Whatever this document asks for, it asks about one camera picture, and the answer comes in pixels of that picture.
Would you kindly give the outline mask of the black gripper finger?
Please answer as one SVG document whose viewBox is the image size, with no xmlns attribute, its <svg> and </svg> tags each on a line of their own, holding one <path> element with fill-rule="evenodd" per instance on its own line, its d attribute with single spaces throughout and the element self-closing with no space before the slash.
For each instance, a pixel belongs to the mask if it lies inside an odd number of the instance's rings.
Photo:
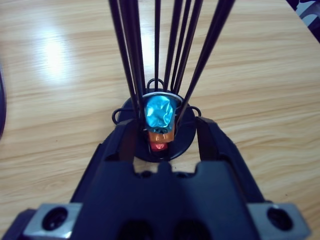
<svg viewBox="0 0 320 240">
<path fill-rule="evenodd" d="M 135 119 L 122 121 L 115 126 L 110 135 L 97 146 L 71 197 L 71 203 L 82 203 L 85 200 L 97 176 L 104 172 L 106 162 L 134 161 L 137 134 L 138 123 Z"/>
<path fill-rule="evenodd" d="M 234 142 L 213 120 L 196 118 L 198 149 L 201 161 L 228 163 L 248 203 L 263 203 L 265 198 Z"/>
</svg>

